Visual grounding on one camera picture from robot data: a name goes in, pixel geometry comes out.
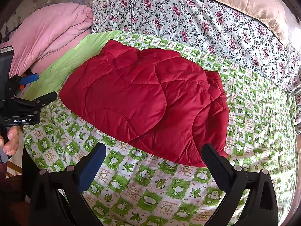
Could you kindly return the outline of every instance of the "finger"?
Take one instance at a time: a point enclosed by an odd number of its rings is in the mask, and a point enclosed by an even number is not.
[[[18,134],[19,127],[11,127],[7,133],[7,137],[9,140],[11,140],[13,137],[15,137]]]
[[[3,137],[0,135],[0,147],[4,146],[4,139]]]
[[[19,135],[15,135],[11,140],[9,140],[3,147],[5,153],[11,151],[14,146],[19,142]]]
[[[11,151],[7,152],[6,154],[7,155],[14,155],[17,152],[18,148],[19,148],[19,142],[16,143],[15,146],[13,147],[13,149]]]

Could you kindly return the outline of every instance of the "red jacket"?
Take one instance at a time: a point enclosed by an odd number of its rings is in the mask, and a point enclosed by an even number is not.
[[[176,51],[110,40],[74,71],[60,98],[104,133],[166,160],[204,167],[204,143],[227,157],[229,109],[219,73]]]

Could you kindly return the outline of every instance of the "metal bolt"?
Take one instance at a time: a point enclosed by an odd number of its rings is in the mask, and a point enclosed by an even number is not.
[[[235,165],[235,166],[234,166],[234,170],[236,170],[236,171],[241,171],[242,168],[241,168],[241,166],[239,166],[239,165]]]
[[[72,172],[74,170],[74,168],[75,167],[73,165],[67,166],[67,171]]]
[[[44,175],[46,173],[46,169],[40,170],[40,175]]]
[[[268,175],[268,170],[262,169],[262,173],[265,174],[265,175]]]

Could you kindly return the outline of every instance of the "beige pillow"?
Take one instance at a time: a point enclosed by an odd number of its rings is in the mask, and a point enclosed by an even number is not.
[[[277,0],[215,0],[264,23],[289,49],[284,7]]]

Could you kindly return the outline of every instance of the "floral bedding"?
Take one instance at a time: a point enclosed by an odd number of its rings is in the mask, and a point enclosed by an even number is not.
[[[93,0],[92,33],[160,35],[239,63],[296,94],[301,132],[301,56],[258,20],[213,0]]]
[[[294,96],[242,65],[183,43],[128,32],[116,40],[141,50],[176,50],[205,70],[219,72],[230,109],[228,160],[247,171],[269,170],[281,223],[298,176]],[[98,142],[106,145],[106,159],[83,193],[104,225],[201,226],[224,196],[207,168],[163,160],[120,142],[75,115],[59,98],[43,108],[39,125],[25,126],[23,133],[29,155],[49,172],[75,165]],[[229,225],[238,220],[247,195],[245,190]]]

